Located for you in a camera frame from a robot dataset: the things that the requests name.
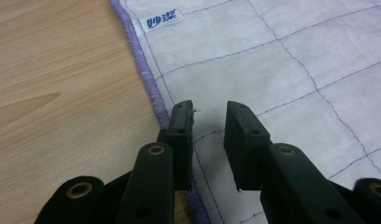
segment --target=purple binding edge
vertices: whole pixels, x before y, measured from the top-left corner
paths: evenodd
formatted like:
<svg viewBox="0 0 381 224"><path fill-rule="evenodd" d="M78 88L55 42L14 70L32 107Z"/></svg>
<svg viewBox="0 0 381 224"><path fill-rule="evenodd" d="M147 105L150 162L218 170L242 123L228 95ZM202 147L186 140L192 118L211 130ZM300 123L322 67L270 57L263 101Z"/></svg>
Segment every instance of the purple binding edge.
<svg viewBox="0 0 381 224"><path fill-rule="evenodd" d="M141 73L141 77L144 79L144 83L147 87L149 97L152 100L153 107L155 109L156 117L162 128L167 128L169 123L169 116L162 99L161 93L156 85L155 79L148 66L147 59L144 55L144 51L141 48L139 39L135 33L132 20L129 13L122 7L120 0L110 0L112 7L117 11L120 16L121 25L127 35L127 39L130 42L135 61L138 69ZM191 191L186 193L188 205L193 214L193 218L196 223L209 224L210 219L205 210L205 205L200 197L199 190L197 189L194 179L192 179Z"/></svg>

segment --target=fabric label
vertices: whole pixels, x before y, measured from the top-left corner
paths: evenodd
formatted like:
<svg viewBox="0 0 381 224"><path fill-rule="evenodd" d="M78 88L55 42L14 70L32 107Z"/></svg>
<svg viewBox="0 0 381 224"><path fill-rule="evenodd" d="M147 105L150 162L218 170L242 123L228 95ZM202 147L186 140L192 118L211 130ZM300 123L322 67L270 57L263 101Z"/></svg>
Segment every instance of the fabric label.
<svg viewBox="0 0 381 224"><path fill-rule="evenodd" d="M184 17L182 16L181 12L176 9L169 9L162 13L156 13L153 16L146 17L144 19L141 19L141 25L142 29L145 33L158 29L159 27L174 24L178 21L182 21Z"/></svg>

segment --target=wooden floor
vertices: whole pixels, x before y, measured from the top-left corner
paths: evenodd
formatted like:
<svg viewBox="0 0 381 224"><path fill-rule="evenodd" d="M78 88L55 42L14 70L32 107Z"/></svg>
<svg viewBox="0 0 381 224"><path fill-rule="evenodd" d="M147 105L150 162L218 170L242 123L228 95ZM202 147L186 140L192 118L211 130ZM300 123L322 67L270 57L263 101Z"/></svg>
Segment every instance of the wooden floor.
<svg viewBox="0 0 381 224"><path fill-rule="evenodd" d="M108 0L0 0L0 223L33 223L66 180L133 169L159 131ZM176 223L191 223L183 192Z"/></svg>

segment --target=white quilted mat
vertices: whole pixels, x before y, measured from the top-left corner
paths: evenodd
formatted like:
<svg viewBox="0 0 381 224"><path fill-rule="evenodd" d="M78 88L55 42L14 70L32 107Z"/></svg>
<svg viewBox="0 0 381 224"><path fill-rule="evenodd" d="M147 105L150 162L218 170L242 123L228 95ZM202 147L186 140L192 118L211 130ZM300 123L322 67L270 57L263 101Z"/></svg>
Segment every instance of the white quilted mat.
<svg viewBox="0 0 381 224"><path fill-rule="evenodd" d="M197 223L266 222L223 148L230 100L331 181L381 179L381 0L111 1L160 124L174 104L195 105Z"/></svg>

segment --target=light wooden surface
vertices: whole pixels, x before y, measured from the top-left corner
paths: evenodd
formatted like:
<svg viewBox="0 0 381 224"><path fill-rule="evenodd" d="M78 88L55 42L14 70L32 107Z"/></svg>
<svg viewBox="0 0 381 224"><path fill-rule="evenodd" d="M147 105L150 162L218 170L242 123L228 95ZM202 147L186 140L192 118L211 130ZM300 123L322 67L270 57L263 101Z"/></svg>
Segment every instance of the light wooden surface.
<svg viewBox="0 0 381 224"><path fill-rule="evenodd" d="M0 0L0 223L33 223L75 176L128 172L158 131L108 0Z"/></svg>

